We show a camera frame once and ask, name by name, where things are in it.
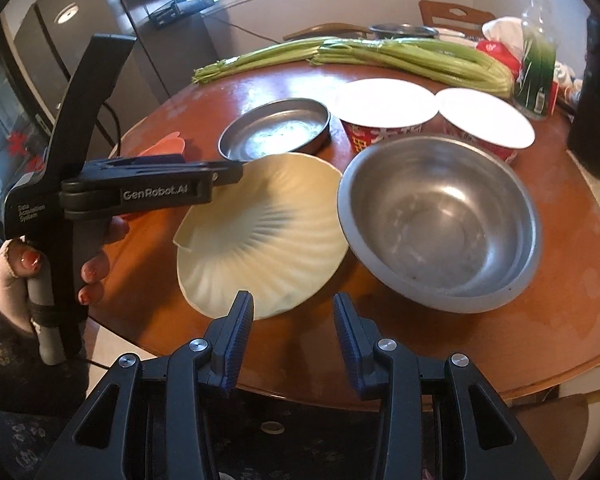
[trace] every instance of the stainless steel bowl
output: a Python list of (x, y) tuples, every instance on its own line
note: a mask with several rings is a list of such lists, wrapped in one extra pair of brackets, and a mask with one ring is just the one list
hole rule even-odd
[(440, 34), (432, 27), (407, 25), (406, 23), (381, 23), (369, 27), (379, 40), (391, 38), (437, 38)]
[(525, 186), (502, 161), (451, 137), (364, 150), (344, 173), (338, 215), (373, 275), (438, 310), (503, 306), (538, 268), (540, 219)]
[(220, 155), (248, 162), (274, 153), (318, 152), (330, 140), (331, 114), (313, 99), (287, 98), (254, 108), (229, 124)]

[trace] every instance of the wooden table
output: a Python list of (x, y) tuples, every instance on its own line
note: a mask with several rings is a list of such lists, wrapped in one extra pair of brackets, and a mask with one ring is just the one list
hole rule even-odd
[[(245, 73), (170, 99), (123, 141), (125, 155), (179, 130), (190, 158), (218, 158), (220, 133), (261, 104), (291, 96), (324, 99), (344, 82), (387, 76), (433, 91), (443, 85), (359, 66), (306, 63)], [(440, 130), (440, 118), (427, 130)], [(600, 209), (566, 153), (568, 120), (557, 114), (536, 123), (536, 142), (513, 163), (536, 201), (544, 230), (539, 270), (529, 288), (485, 314), (437, 312), (415, 304), (375, 279), (349, 252), (336, 275), (290, 312), (253, 325), (239, 386), (264, 394), (340, 408), (363, 408), (350, 389), (331, 316), (331, 297), (348, 292), (383, 335), (418, 354), (467, 354), (510, 399), (559, 384), (600, 363)], [(340, 122), (319, 155), (344, 170), (354, 153)], [(148, 213), (131, 222), (123, 241), (107, 249), (112, 262), (104, 301), (92, 316), (113, 332), (154, 353), (169, 354), (201, 336), (210, 320), (182, 296), (171, 239), (186, 208)]]

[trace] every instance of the white plate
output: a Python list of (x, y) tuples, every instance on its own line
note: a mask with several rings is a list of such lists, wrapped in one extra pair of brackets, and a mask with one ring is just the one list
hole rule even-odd
[(522, 150), (536, 140), (527, 118), (493, 95), (468, 88), (446, 88), (436, 94), (440, 114), (454, 126), (492, 144)]
[(400, 79), (362, 79), (339, 87), (327, 103), (337, 118), (368, 128), (405, 128), (438, 113), (426, 88)]
[(459, 36), (440, 36), (438, 39), (446, 41), (447, 43), (468, 46), (469, 48), (475, 48), (478, 45), (477, 41), (469, 40), (468, 38), (460, 38)]
[(269, 155), (245, 164), (238, 184), (215, 188), (210, 203), (191, 207), (173, 239), (189, 304), (222, 317), (248, 290), (263, 319), (318, 292), (349, 247), (336, 204), (341, 178), (314, 156)]

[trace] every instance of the finger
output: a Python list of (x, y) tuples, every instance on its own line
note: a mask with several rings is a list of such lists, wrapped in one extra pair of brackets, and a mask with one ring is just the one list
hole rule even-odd
[(105, 245), (119, 242), (120, 240), (124, 239), (128, 232), (128, 222), (120, 218), (119, 216), (114, 216), (111, 219), (111, 224), (109, 225), (109, 230), (107, 230), (107, 234), (104, 235)]
[(85, 306), (98, 303), (104, 297), (104, 286), (102, 283), (90, 283), (78, 292), (78, 301)]
[(107, 277), (109, 270), (109, 259), (100, 251), (82, 266), (80, 275), (85, 283), (97, 283)]
[(22, 335), (32, 335), (27, 307), (27, 282), (21, 276), (31, 276), (40, 269), (27, 251), (32, 250), (20, 240), (8, 240), (0, 248), (0, 316)]
[(16, 278), (30, 278), (40, 270), (42, 255), (20, 240), (12, 240), (5, 251), (9, 267)]

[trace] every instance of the celery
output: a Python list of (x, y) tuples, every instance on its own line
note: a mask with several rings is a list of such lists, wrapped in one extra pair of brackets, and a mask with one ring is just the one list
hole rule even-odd
[(464, 45), (421, 38), (345, 40), (329, 37), (289, 41), (200, 68), (193, 81), (206, 83), (247, 70), (300, 60), (308, 60), (312, 66), (329, 63), (384, 66), (504, 98), (510, 96), (513, 86), (509, 69), (487, 54)]

